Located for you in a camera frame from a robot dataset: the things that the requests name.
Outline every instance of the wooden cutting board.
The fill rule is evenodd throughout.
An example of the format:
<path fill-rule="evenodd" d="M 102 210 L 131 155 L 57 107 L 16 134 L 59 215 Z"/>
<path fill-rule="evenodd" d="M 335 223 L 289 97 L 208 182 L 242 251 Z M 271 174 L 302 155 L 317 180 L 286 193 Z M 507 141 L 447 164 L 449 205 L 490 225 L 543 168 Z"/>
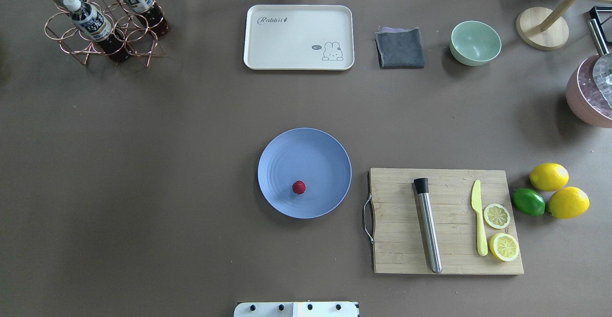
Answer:
<path fill-rule="evenodd" d="M 427 177 L 431 208 L 442 259 L 442 274 L 523 273 L 521 255 L 499 261 L 476 251 L 476 213 L 470 205 L 474 181 L 481 180 L 482 207 L 501 204 L 510 225 L 497 230 L 485 223 L 488 239 L 506 232 L 518 240 L 505 171 L 451 169 L 370 169 L 374 212 L 374 272 L 433 274 L 426 262 L 415 178 Z"/>

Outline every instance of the mint green bowl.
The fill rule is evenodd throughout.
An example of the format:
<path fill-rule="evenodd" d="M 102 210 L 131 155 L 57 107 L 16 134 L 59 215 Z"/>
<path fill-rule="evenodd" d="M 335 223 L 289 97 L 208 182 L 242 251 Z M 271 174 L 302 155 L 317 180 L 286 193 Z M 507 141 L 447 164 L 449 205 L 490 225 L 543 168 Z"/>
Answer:
<path fill-rule="evenodd" d="M 499 35 L 492 27 L 482 22 L 461 22 L 450 34 L 450 52 L 464 65 L 486 64 L 496 58 L 500 51 Z"/>

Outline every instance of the black muddler tip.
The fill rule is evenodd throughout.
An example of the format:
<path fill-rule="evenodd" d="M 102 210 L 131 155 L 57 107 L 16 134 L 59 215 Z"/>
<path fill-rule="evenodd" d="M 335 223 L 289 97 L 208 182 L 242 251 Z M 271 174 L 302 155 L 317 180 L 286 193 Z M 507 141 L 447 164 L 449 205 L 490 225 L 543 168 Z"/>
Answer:
<path fill-rule="evenodd" d="M 429 193 L 429 184 L 427 184 L 427 177 L 417 178 L 415 180 L 415 188 L 417 188 L 417 194 Z"/>

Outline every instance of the gray table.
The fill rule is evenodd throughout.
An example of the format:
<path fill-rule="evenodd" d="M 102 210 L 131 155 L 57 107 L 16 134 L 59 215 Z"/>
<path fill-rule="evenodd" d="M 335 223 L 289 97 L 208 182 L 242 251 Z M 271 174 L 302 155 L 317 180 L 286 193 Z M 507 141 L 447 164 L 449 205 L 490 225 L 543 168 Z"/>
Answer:
<path fill-rule="evenodd" d="M 610 130 L 583 123 L 564 91 L 595 47 L 579 1 L 568 44 L 533 49 L 514 30 L 562 0 L 158 0 L 172 30 L 148 69 L 87 67 L 44 37 L 49 0 L 0 0 L 0 315 L 231 316 L 237 302 L 353 300 L 364 317 L 609 316 Z M 251 71 L 254 4 L 352 10 L 348 71 Z M 448 39 L 489 23 L 501 55 L 469 68 Z M 425 69 L 382 70 L 379 25 L 420 27 Z M 267 143 L 313 127 L 346 148 L 353 180 L 336 210 L 299 220 L 258 187 Z M 585 215 L 516 211 L 524 275 L 373 273 L 361 227 L 370 167 L 502 169 L 529 186 L 558 162 L 590 196 Z"/>

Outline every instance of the yellow lemon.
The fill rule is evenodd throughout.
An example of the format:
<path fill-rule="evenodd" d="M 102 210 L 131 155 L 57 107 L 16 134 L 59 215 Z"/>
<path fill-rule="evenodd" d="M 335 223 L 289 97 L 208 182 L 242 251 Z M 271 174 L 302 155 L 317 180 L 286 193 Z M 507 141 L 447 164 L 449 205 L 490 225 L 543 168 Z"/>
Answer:
<path fill-rule="evenodd" d="M 518 241 L 507 233 L 494 234 L 489 238 L 491 253 L 502 261 L 512 261 L 518 256 Z"/>
<path fill-rule="evenodd" d="M 510 225 L 510 213 L 500 204 L 490 204 L 483 212 L 485 221 L 494 229 L 504 229 Z"/>
<path fill-rule="evenodd" d="M 568 184 L 570 175 L 560 164 L 544 163 L 534 167 L 529 174 L 529 180 L 536 189 L 555 191 Z"/>
<path fill-rule="evenodd" d="M 557 191 L 548 201 L 548 211 L 560 219 L 577 217 L 589 208 L 589 197 L 575 186 Z"/>

